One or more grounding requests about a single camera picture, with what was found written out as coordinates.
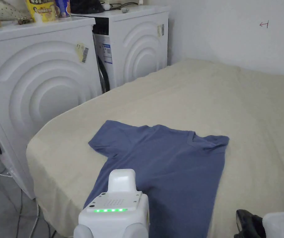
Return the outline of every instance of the white washing machine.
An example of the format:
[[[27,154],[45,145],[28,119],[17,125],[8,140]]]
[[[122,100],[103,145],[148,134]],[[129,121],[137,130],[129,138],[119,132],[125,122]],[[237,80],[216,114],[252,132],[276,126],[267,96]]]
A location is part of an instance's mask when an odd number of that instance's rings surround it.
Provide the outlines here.
[[[26,147],[49,120],[102,94],[94,18],[0,28],[0,159],[34,198]]]
[[[167,66],[169,6],[133,6],[94,17],[97,55],[114,89]]]

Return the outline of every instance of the yellow package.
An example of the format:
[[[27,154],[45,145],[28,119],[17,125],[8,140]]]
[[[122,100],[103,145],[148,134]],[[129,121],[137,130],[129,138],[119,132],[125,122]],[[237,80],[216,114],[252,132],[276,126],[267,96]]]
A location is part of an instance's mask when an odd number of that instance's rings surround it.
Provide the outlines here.
[[[54,0],[26,0],[26,4],[35,22],[50,22],[57,19]]]

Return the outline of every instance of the t-shirt sleeve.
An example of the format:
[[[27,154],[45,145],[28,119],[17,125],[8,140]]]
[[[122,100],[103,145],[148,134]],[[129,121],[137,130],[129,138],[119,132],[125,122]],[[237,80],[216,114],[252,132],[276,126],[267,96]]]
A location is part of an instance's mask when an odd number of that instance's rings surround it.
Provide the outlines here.
[[[106,157],[125,155],[152,132],[148,126],[135,127],[118,121],[106,121],[89,145]]]

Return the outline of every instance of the beige bed sheet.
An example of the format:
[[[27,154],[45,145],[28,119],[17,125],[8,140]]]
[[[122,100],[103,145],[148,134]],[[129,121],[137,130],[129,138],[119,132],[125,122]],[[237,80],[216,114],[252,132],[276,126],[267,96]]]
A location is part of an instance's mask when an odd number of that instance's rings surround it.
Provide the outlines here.
[[[230,137],[208,237],[233,237],[237,209],[284,211],[284,76],[187,60],[54,118],[32,139],[35,194],[61,235],[72,236],[106,161],[88,146],[106,120]]]

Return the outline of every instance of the white robot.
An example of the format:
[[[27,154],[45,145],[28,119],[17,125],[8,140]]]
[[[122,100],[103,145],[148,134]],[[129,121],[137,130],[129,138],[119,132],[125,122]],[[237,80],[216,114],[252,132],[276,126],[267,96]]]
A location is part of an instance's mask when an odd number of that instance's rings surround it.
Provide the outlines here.
[[[134,170],[114,170],[108,190],[79,214],[74,238],[148,238],[149,199],[137,191]]]

